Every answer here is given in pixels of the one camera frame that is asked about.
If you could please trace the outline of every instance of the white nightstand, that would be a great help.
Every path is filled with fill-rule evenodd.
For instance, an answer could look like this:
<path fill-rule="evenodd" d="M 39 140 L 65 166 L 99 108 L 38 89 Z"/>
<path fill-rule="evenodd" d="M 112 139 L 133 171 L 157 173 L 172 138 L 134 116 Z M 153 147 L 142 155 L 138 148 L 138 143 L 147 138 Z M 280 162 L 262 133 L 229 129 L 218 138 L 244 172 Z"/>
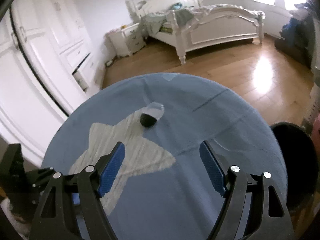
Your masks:
<path fill-rule="evenodd" d="M 141 32 L 140 23 L 136 23 L 109 34 L 118 57 L 132 56 L 145 46 Z"/>

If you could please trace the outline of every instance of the blue tablecloth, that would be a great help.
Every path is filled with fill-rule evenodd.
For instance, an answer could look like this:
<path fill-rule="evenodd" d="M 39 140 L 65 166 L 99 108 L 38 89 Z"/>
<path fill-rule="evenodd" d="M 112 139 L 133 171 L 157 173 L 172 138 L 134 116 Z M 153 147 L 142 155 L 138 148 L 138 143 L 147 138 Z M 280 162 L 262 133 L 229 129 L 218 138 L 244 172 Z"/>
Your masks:
<path fill-rule="evenodd" d="M 165 113 L 143 137 L 176 161 L 162 171 L 128 179 L 108 216 L 120 240 L 207 239 L 224 199 L 213 189 L 200 159 L 204 140 L 230 165 L 251 174 L 270 172 L 286 198 L 284 160 L 260 114 L 230 89 L 185 74 L 138 76 L 102 90 L 62 125 L 42 166 L 67 174 L 88 148 L 93 123 L 116 125 L 151 102 L 162 103 Z"/>

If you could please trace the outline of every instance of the pink object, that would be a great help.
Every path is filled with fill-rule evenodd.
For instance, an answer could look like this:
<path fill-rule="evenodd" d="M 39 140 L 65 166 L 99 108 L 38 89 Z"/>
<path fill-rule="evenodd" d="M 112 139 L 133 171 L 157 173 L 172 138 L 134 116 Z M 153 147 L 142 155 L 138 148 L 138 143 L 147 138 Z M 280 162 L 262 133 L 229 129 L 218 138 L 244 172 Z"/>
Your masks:
<path fill-rule="evenodd" d="M 317 156 L 319 158 L 320 157 L 320 115 L 318 115 L 318 117 L 316 117 L 315 121 L 313 122 L 311 139 L 315 146 Z"/>

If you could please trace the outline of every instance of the floor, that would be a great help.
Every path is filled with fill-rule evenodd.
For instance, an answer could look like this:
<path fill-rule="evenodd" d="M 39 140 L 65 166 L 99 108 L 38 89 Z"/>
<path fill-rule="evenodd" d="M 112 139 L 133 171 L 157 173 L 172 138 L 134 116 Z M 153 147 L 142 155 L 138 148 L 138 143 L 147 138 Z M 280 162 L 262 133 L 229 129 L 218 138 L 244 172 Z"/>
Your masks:
<path fill-rule="evenodd" d="M 132 57 L 117 60 L 106 71 L 103 88 L 120 80 L 157 72 L 187 73 L 216 81 L 243 97 L 268 124 L 289 121 L 300 125 L 310 90 L 311 71 L 277 51 L 274 39 L 263 44 L 237 41 L 187 53 L 181 65 L 175 48 L 150 40 Z"/>

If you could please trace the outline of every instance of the wardrobe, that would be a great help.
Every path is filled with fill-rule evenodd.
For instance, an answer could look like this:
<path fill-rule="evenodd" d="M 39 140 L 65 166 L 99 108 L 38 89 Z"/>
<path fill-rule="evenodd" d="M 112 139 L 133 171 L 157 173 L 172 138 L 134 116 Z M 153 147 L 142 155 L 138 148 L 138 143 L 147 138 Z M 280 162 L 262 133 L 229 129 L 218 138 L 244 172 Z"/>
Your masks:
<path fill-rule="evenodd" d="M 14 0 L 0 22 L 0 135 L 40 166 L 103 71 L 73 0 Z"/>

